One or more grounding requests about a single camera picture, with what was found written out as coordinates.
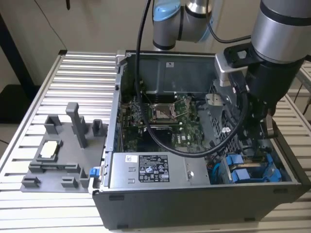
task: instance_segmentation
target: white wall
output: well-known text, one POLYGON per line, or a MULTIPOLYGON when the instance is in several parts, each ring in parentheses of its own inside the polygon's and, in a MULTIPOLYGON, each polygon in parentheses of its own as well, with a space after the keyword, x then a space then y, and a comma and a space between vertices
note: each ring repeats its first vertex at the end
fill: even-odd
MULTIPOLYGON (((68 50, 116 52, 136 46, 144 0, 72 0, 69 11, 64 0, 37 1, 68 50)), ((257 15, 257 5, 250 2, 259 0, 220 1, 224 2, 224 14, 216 30, 219 36, 250 34, 257 15)), ((0 11, 31 77, 41 84, 63 45, 33 0, 0 0, 0 11)), ((148 16, 143 50, 153 49, 151 11, 148 16)), ((187 42, 176 45, 176 51, 209 52, 207 48, 207 44, 187 42)))

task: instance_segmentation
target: wire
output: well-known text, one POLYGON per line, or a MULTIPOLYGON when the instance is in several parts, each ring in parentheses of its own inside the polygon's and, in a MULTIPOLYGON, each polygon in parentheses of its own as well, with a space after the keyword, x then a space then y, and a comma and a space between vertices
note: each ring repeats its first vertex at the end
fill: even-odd
POLYGON ((155 0, 152 1, 152 24, 154 24, 154 9, 155 9, 155 0))
POLYGON ((179 150, 175 150, 173 148, 170 148, 168 146, 166 146, 165 144, 163 144, 158 137, 156 136, 155 132, 153 131, 153 129, 151 128, 148 118, 144 113, 144 106, 142 103, 142 97, 141 97, 141 92, 140 92, 140 86, 139 86, 139 56, 140 56, 140 46, 141 46, 141 39, 142 39, 142 33, 143 33, 143 29, 145 26, 145 22, 146 22, 146 18, 148 15, 148 9, 150 6, 151 0, 147 0, 144 10, 143 10, 143 15, 141 18, 141 22, 140 22, 140 26, 139 26, 139 31, 138 31, 138 38, 137 38, 137 46, 136 46, 136 57, 135 57, 135 88, 136 88, 136 94, 137 94, 137 100, 138 100, 138 104, 141 110, 141 117, 142 120, 144 121, 146 128, 151 136, 151 138, 162 148, 166 149, 167 151, 174 153, 176 155, 179 155, 181 157, 186 157, 186 158, 203 158, 206 157, 208 155, 212 155, 216 152, 218 152, 219 150, 223 149, 229 142, 230 140, 235 136, 235 134, 240 130, 240 128, 243 126, 243 122, 244 119, 247 116, 247 112, 248 112, 248 98, 247 98, 247 94, 245 92, 241 93, 241 98, 242 98, 242 111, 241 111, 241 116, 239 118, 239 121, 237 122, 236 126, 233 128, 233 130, 231 131, 231 133, 222 141, 220 142, 218 145, 216 145, 215 147, 206 150, 206 151, 202 151, 202 152, 197 152, 197 153, 188 153, 188 152, 183 152, 183 151, 179 151, 179 150))
POLYGON ((51 29, 53 30, 53 32, 56 34, 56 36, 58 37, 58 39, 60 40, 60 42, 63 44, 63 46, 65 47, 65 49, 68 50, 67 47, 66 47, 66 45, 65 45, 65 43, 63 42, 63 40, 60 38, 60 36, 57 34, 57 32, 55 31, 55 29, 54 29, 54 28, 52 27, 52 25, 50 24, 50 21, 48 20, 47 16, 46 16, 45 13, 43 12, 43 10, 42 10, 42 8, 40 7, 39 3, 38 3, 36 0, 34 0, 34 2, 37 4, 37 6, 39 7, 40 11, 42 12, 44 18, 47 20, 47 22, 48 22, 50 28, 51 28, 51 29))
POLYGON ((307 113, 308 108, 309 108, 309 104, 306 105, 305 110, 303 110, 302 115, 305 115, 307 113))
POLYGON ((297 100, 297 97, 299 95, 299 92, 300 92, 301 88, 302 88, 302 84, 300 85, 300 88, 298 89, 298 92, 297 92, 297 94, 295 96, 294 103, 296 103, 296 100, 297 100))
POLYGON ((220 163, 217 163, 217 164, 214 166, 213 171, 212 171, 211 180, 214 181, 214 182, 216 182, 216 181, 215 181, 215 178, 216 178, 216 171, 217 171, 217 169, 219 168, 219 166, 220 166, 220 163))
POLYGON ((4 144, 7 144, 7 145, 9 144, 8 142, 3 141, 3 140, 1 140, 1 139, 0 139, 0 142, 3 142, 4 144))
POLYGON ((207 25, 208 25, 209 31, 212 34, 212 36, 219 43, 231 44, 231 43, 235 43, 235 42, 239 42, 239 41, 243 41, 243 40, 249 40, 251 38, 251 35, 247 35, 247 36, 243 36, 243 37, 239 37, 239 38, 235 38, 235 39, 231 39, 231 40, 222 40, 214 33, 214 31, 213 31, 213 29, 212 29, 212 27, 210 25, 210 21, 209 20, 207 20, 207 25))

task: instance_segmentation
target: blue latch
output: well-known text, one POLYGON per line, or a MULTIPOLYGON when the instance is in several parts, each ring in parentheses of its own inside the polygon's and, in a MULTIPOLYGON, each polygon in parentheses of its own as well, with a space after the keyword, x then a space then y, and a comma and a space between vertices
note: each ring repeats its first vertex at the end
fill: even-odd
POLYGON ((240 155, 240 154, 229 154, 226 157, 226 160, 227 160, 228 165, 243 164, 244 163, 242 155, 240 155))
POLYGON ((93 178, 99 178, 99 174, 100 174, 100 169, 99 168, 93 167, 89 171, 89 176, 93 177, 93 178))

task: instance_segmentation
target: power supply label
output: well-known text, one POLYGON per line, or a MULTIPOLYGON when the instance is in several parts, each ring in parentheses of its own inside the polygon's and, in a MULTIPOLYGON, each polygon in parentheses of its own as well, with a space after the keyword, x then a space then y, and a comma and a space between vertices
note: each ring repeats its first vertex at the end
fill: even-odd
POLYGON ((140 182, 170 182, 167 155, 140 155, 138 179, 140 182))

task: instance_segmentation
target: robotic arm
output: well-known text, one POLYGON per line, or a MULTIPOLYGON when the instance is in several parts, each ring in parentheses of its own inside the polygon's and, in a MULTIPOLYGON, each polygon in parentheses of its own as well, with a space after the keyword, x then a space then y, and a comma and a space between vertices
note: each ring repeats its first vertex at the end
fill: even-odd
MULTIPOLYGON (((154 46, 170 50, 176 40, 207 39, 207 5, 208 0, 189 0, 185 7, 178 0, 160 0, 154 9, 154 46)), ((219 42, 235 41, 220 40, 211 32, 219 42)), ((310 51, 311 0, 261 0, 251 42, 216 55, 220 86, 230 85, 230 77, 241 71, 245 75, 251 108, 244 128, 252 137, 276 136, 271 116, 310 51)))
POLYGON ((253 137, 276 136, 271 116, 310 51, 311 1, 261 0, 251 42, 216 55, 219 74, 230 77, 238 70, 247 70, 251 109, 245 124, 253 137))

